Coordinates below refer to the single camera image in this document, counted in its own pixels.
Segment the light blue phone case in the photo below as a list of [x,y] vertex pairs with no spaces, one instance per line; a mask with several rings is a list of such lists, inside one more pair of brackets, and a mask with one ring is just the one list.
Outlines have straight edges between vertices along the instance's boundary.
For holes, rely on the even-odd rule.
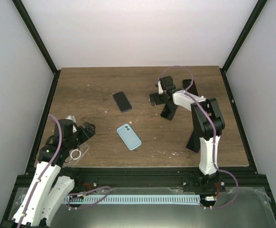
[[129,124],[118,127],[116,131],[129,150],[133,151],[142,145],[142,141]]

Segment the clear magsafe phone case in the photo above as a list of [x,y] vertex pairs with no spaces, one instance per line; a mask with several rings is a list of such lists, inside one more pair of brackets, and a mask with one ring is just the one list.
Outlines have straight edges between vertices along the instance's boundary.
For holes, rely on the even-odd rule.
[[64,164],[75,165],[89,151],[90,146],[87,143],[81,144],[78,148],[72,149]]

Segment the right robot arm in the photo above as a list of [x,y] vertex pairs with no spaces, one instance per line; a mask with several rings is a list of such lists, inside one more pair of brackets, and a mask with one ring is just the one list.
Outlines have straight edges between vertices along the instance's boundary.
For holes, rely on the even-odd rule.
[[217,164],[218,143],[225,121],[215,98],[205,98],[190,93],[187,89],[177,88],[171,76],[158,80],[158,92],[150,94],[152,106],[165,105],[161,117],[172,120],[179,106],[191,112],[193,132],[199,138],[201,176],[197,178],[197,187],[208,191],[214,185],[219,170]]

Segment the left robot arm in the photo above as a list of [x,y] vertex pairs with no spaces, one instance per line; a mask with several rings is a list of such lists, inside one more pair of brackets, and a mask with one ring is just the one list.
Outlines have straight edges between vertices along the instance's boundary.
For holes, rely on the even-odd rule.
[[95,125],[78,126],[71,118],[55,121],[53,134],[40,149],[34,177],[17,212],[2,228],[48,228],[71,191],[83,186],[78,169],[64,167],[72,150],[95,135]]

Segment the pink-edged black phone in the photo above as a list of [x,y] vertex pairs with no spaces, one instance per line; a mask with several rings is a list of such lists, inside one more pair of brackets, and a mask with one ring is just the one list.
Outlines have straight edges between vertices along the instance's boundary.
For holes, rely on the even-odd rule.
[[200,139],[195,130],[193,130],[191,133],[191,136],[186,145],[186,149],[193,153],[199,153],[200,151]]

